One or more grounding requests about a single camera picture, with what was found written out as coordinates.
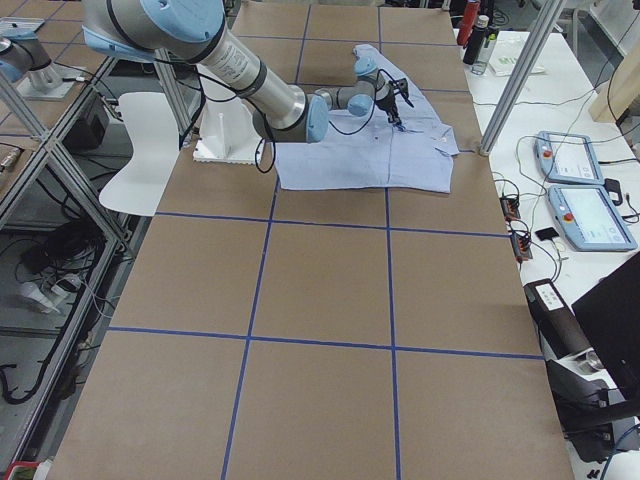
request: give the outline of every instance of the blue and white control panel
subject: blue and white control panel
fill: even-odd
[[[604,187],[552,185],[548,195],[560,228],[576,250],[619,252],[638,247]]]
[[[586,135],[542,131],[534,152],[546,179],[557,183],[603,185],[598,159]]]

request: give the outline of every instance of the robotic arm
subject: robotic arm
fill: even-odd
[[[62,84],[49,54],[38,37],[22,28],[13,28],[0,36],[0,72],[10,82],[17,82],[29,72],[31,86],[40,92],[48,92]]]
[[[329,125],[330,109],[348,108],[366,115],[375,104],[400,125],[395,88],[375,63],[361,59],[358,82],[343,89],[306,95],[287,85],[226,28],[220,0],[84,0],[85,41],[106,55],[152,62],[165,48],[191,64],[202,64],[240,98],[257,108],[258,133],[278,142],[319,142]]]

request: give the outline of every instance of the computer monitor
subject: computer monitor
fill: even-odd
[[[640,399],[640,253],[578,299],[573,312],[622,395]]]

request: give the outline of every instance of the white table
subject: white table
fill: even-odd
[[[501,32],[501,41],[517,41],[526,39],[526,32]],[[527,135],[536,135],[541,130],[571,132],[589,135],[594,142],[619,137],[620,132],[613,124],[596,123],[591,120],[588,109],[596,98],[593,87],[573,56],[569,46],[560,34],[551,34],[543,49],[539,63],[545,72],[531,75],[518,99],[518,102],[548,102],[559,104],[566,100],[580,97],[563,105],[530,105],[517,104],[500,134],[490,155],[491,168],[496,172],[495,178],[509,179],[516,183],[521,193],[541,193],[541,187],[519,173],[516,160],[516,145],[520,141],[518,154],[522,164],[522,172],[538,182],[544,175],[540,172],[533,156],[533,139],[520,140]],[[476,114],[482,131],[486,128],[508,77],[498,77],[491,67],[484,75],[478,76],[466,69],[469,88],[473,95]],[[623,138],[606,143],[595,143],[595,153],[600,161],[612,161],[633,158],[633,152]],[[623,163],[615,166],[602,166],[605,177],[618,179],[623,194],[629,193],[631,204],[640,207],[640,164]],[[497,183],[498,192],[502,192],[503,182]],[[506,193],[514,193],[515,189],[505,185]],[[621,207],[623,214],[632,213],[628,207]],[[553,214],[546,197],[537,200],[534,196],[521,198],[520,213],[531,231],[554,226]],[[640,240],[640,224],[630,227],[636,240]],[[544,247],[552,256],[556,252],[549,242],[534,241]],[[556,240],[561,250],[562,271],[555,282],[556,287],[571,305],[585,292],[591,289],[602,277],[607,276],[623,264],[634,252],[625,253],[584,253],[575,251],[564,239]],[[533,247],[533,260],[522,265],[521,279],[523,285],[535,280],[550,278],[554,265],[549,256]],[[603,465],[580,461],[571,445],[568,445],[576,479],[584,479],[592,469],[602,470]],[[640,478],[640,452],[620,453],[616,455],[606,480],[636,480]]]

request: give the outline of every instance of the plastic bottle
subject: plastic bottle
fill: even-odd
[[[479,10],[480,0],[467,0],[467,6],[464,8],[462,20],[458,25],[458,37],[456,38],[458,45],[462,46],[467,44]]]
[[[498,33],[500,33],[500,30],[496,27],[487,28],[478,57],[471,66],[471,73],[482,75],[485,72],[487,65],[489,64],[491,54],[493,53],[493,49],[498,41]]]
[[[488,25],[489,17],[486,15],[478,15],[476,24],[473,26],[473,30],[469,36],[469,41],[466,45],[467,50],[464,52],[464,57],[462,58],[463,63],[466,63],[467,65],[473,65],[475,63],[476,58],[478,58],[480,48],[482,47],[482,40],[484,40],[484,34]]]

